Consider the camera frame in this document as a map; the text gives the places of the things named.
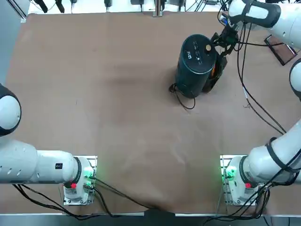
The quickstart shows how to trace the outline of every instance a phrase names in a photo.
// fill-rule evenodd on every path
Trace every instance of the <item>gray floor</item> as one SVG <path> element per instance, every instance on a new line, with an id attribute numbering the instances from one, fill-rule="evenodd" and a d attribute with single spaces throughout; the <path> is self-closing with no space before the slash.
<path id="1" fill-rule="evenodd" d="M 63 216 L 1 216 L 1 226 L 14 226 L 22 224 L 23 226 L 89 226 L 89 225 L 102 225 L 102 226 L 160 226 L 160 225 L 173 225 L 173 226 L 202 226 L 202 223 L 206 218 L 195 217 L 173 217 L 168 214 L 151 214 L 144 217 L 120 217 L 110 218 L 108 216 L 100 216 L 97 218 L 78 221 L 71 217 Z M 270 226 L 287 226 L 288 218 L 273 218 L 273 224 L 271 219 L 266 217 Z M 291 218 L 291 226 L 298 226 L 301 223 L 300 218 Z M 206 226 L 266 226 L 263 218 L 258 220 L 248 221 L 234 221 L 234 222 L 220 222 L 212 221 Z"/>

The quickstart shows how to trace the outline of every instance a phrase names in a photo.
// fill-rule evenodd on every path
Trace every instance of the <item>table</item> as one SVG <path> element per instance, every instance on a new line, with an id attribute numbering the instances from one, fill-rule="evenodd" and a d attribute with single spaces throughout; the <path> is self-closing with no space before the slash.
<path id="1" fill-rule="evenodd" d="M 97 155 L 97 176 L 141 202 L 175 213 L 214 214 L 220 154 L 248 154 L 278 136 L 244 107 L 235 52 L 195 109 L 184 110 L 168 92 L 183 41 L 221 31 L 216 13 L 30 15 L 6 83 L 22 104 L 14 138 L 40 150 Z M 266 36 L 254 31 L 249 41 L 262 44 Z M 268 48 L 247 48 L 246 86 L 285 129 L 301 110 L 288 81 L 292 63 L 281 66 Z M 60 186 L 32 187 L 61 202 Z M 268 214 L 301 214 L 299 189 L 273 188 Z M 112 212 L 145 210 L 103 194 Z M 1 213 L 52 212 L 10 185 L 1 185 L 0 202 Z M 102 211 L 97 202 L 71 210 Z"/>

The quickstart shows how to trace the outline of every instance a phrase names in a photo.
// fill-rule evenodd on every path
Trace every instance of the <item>mounting plate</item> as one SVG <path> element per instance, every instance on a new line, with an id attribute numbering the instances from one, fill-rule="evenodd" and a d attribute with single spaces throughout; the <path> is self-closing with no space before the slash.
<path id="1" fill-rule="evenodd" d="M 91 171 L 93 177 L 96 176 L 97 155 L 75 155 L 78 157 L 82 167 L 82 173 L 76 188 L 66 188 L 64 190 L 64 202 L 66 206 L 83 206 L 92 204 L 94 201 L 94 191 L 83 187 L 86 183 L 94 183 L 94 180 L 86 178 L 85 174 Z"/>
<path id="2" fill-rule="evenodd" d="M 224 200 L 226 203 L 226 209 L 228 209 L 228 205 L 243 205 L 244 204 L 244 200 L 239 200 L 237 197 L 235 197 L 236 191 L 235 188 L 233 188 L 234 184 L 236 183 L 236 181 L 232 181 L 229 178 L 226 178 L 226 171 L 224 170 L 230 163 L 230 161 L 234 158 L 234 157 L 243 157 L 244 155 L 239 155 L 239 154 L 235 154 L 235 155 L 221 155 L 220 156 L 220 162 L 221 162 L 221 173 L 222 173 L 222 191 L 224 194 Z M 252 194 L 257 191 L 258 188 L 250 191 Z"/>

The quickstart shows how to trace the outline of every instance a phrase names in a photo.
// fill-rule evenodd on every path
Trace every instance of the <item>white label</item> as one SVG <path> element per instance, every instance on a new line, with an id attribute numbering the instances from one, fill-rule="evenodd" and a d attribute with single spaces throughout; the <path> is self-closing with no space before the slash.
<path id="1" fill-rule="evenodd" d="M 65 189 L 66 194 L 76 194 L 76 189 L 75 188 L 66 188 Z"/>
<path id="2" fill-rule="evenodd" d="M 254 189 L 252 189 L 252 188 L 245 189 L 245 194 L 253 194 L 253 193 L 254 193 Z"/>

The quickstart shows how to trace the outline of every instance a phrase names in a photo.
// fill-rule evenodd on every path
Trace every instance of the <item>green led light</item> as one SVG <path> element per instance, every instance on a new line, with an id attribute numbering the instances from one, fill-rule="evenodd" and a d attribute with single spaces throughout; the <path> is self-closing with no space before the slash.
<path id="1" fill-rule="evenodd" d="M 229 180 L 233 180 L 234 176 L 236 175 L 236 170 L 236 167 L 229 166 L 226 169 L 226 178 L 228 178 Z"/>

